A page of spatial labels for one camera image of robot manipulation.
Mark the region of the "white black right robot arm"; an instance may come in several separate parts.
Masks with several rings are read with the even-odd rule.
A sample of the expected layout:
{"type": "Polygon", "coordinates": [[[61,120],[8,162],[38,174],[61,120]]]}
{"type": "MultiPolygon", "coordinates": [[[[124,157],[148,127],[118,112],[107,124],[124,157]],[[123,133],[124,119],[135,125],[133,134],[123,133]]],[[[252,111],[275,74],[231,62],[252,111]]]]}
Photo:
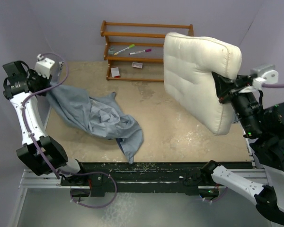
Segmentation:
{"type": "Polygon", "coordinates": [[[251,201],[266,219],[284,226],[284,102],[263,108],[262,99],[252,92],[257,75],[228,79],[213,73],[216,95],[221,104],[231,104],[253,149],[263,165],[269,184],[243,178],[213,160],[201,168],[206,185],[224,185],[251,201]]]}

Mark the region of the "cream white pillow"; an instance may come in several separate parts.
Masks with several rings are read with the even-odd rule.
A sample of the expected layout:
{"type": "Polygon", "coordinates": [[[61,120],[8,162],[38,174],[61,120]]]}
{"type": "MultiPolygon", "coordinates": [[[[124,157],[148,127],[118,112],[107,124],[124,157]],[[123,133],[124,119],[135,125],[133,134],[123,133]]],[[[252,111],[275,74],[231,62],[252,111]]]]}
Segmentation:
{"type": "Polygon", "coordinates": [[[231,104],[221,104],[212,73],[235,79],[242,62],[239,47],[212,37],[166,34],[163,45],[164,88],[214,135],[226,135],[231,104]]]}

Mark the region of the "blue printed pillowcase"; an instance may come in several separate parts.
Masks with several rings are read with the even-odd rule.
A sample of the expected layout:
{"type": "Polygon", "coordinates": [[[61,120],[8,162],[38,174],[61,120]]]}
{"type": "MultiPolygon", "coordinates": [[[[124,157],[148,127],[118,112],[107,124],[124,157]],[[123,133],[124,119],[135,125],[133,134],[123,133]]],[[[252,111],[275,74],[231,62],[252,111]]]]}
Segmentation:
{"type": "Polygon", "coordinates": [[[46,98],[59,117],[69,126],[107,140],[116,140],[129,163],[144,142],[142,128],[128,114],[124,114],[115,100],[116,92],[91,97],[87,90],[51,83],[46,98]]]}

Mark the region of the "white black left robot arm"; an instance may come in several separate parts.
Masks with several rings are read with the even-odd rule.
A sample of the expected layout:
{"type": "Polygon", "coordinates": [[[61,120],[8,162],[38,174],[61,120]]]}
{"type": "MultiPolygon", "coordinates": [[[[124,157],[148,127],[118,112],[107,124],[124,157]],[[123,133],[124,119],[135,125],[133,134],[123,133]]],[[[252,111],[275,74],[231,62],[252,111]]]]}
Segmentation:
{"type": "Polygon", "coordinates": [[[16,154],[38,176],[71,175],[73,182],[84,185],[87,172],[80,169],[77,160],[69,159],[64,148],[46,133],[38,111],[37,95],[45,96],[54,66],[53,60],[42,56],[38,57],[34,68],[24,61],[3,65],[7,74],[3,95],[13,105],[22,131],[22,147],[16,154]]]}

